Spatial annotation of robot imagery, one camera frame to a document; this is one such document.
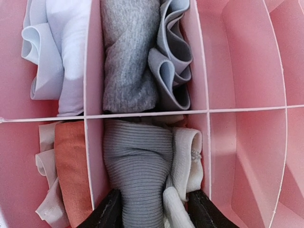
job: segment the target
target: light gray fabric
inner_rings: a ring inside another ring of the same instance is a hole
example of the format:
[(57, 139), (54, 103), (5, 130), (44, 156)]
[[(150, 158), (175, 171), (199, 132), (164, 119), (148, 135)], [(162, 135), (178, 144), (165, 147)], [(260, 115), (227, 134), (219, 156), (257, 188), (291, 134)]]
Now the light gray fabric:
[(190, 0), (166, 0), (161, 5), (161, 22), (157, 36), (158, 49), (175, 66), (178, 77), (192, 62), (191, 48), (183, 39), (180, 31), (180, 19), (190, 7)]
[(159, 108), (165, 111), (188, 110), (190, 96), (187, 86), (183, 84), (173, 90), (173, 63), (155, 48), (149, 52), (148, 63), (160, 92)]
[(124, 228), (162, 228), (162, 192), (171, 169), (172, 133), (161, 127), (106, 120), (104, 161), (123, 197)]
[(134, 113), (155, 107), (158, 95), (147, 57), (156, 43), (159, 1), (101, 1), (106, 53), (103, 110)]

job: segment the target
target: pink divider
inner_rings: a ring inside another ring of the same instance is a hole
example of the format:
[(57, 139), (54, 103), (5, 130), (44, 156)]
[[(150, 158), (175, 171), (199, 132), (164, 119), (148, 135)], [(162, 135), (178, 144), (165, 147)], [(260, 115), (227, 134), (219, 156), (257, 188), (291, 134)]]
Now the pink divider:
[(86, 157), (93, 207), (96, 208), (110, 190), (103, 160), (103, 120), (86, 120)]
[(0, 3), (0, 117), (6, 119), (57, 115), (57, 101), (30, 99), (37, 67), (21, 58), (21, 31), (26, 4), (24, 0)]
[(201, 0), (210, 109), (285, 106), (283, 71), (263, 0)]
[(280, 202), (304, 222), (304, 108), (288, 110), (287, 160)]
[(203, 164), (204, 170), (204, 178), (201, 184), (202, 190), (210, 197), (211, 192), (211, 167), (210, 167), (210, 153), (209, 153), (209, 139), (210, 133), (208, 130), (208, 118), (207, 114), (191, 114), (188, 115), (188, 128), (197, 129), (202, 133), (203, 136), (203, 144), (202, 144), (202, 159), (201, 162)]
[(41, 124), (0, 124), (0, 210), (7, 227), (49, 227), (35, 213), (48, 192), (47, 179), (35, 166)]
[(100, 0), (92, 0), (84, 83), (85, 115), (102, 114), (105, 58), (103, 46)]
[(192, 80), (188, 82), (191, 110), (206, 110), (206, 63), (196, 0), (190, 0), (190, 9), (181, 19), (181, 24), (193, 55), (193, 62), (190, 66)]
[(287, 105), (304, 104), (304, 2), (285, 0), (270, 13), (280, 48)]
[(285, 165), (285, 110), (211, 114), (210, 121), (212, 201), (241, 228), (269, 227)]

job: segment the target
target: orange fabric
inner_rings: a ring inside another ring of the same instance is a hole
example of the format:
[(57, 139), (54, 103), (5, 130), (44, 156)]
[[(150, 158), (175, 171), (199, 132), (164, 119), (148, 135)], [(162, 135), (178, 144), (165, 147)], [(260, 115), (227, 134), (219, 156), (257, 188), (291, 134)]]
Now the orange fabric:
[(63, 202), (71, 227), (75, 228), (93, 211), (86, 164), (84, 122), (57, 124), (54, 149)]

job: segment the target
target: rolled clothing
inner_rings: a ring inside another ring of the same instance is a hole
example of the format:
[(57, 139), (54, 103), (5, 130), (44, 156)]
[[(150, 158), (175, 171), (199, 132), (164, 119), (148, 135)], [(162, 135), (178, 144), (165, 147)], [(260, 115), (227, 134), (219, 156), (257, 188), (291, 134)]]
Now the rolled clothing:
[(104, 161), (123, 198), (124, 228), (163, 228), (162, 193), (173, 159), (172, 132), (107, 120)]
[(103, 110), (153, 109), (158, 94), (147, 58), (156, 44), (160, 0), (103, 0), (101, 14), (106, 53)]

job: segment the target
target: folded white cloth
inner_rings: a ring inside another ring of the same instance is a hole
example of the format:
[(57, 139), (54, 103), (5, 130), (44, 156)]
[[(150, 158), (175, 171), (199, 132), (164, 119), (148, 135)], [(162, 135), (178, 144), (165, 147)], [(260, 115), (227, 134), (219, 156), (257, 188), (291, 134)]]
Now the folded white cloth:
[(65, 70), (57, 116), (76, 116), (84, 111), (85, 48), (91, 0), (46, 0), (46, 9)]
[(57, 123), (59, 122), (39, 126), (40, 153), (35, 156), (36, 166), (38, 172), (47, 178), (49, 191), (36, 213), (51, 227), (66, 228), (69, 226), (69, 221), (55, 165), (54, 137)]
[(171, 170), (173, 186), (180, 199), (187, 201), (186, 193), (201, 188), (203, 167), (200, 162), (201, 132), (189, 128), (173, 128), (174, 158)]
[(69, 221), (62, 201), (59, 179), (57, 178), (36, 213), (53, 228), (66, 228)]
[(30, 91), (33, 100), (57, 100), (62, 89), (62, 60), (47, 22), (46, 1), (28, 0), (21, 56), (38, 65)]
[(174, 187), (163, 192), (165, 228), (195, 228)]

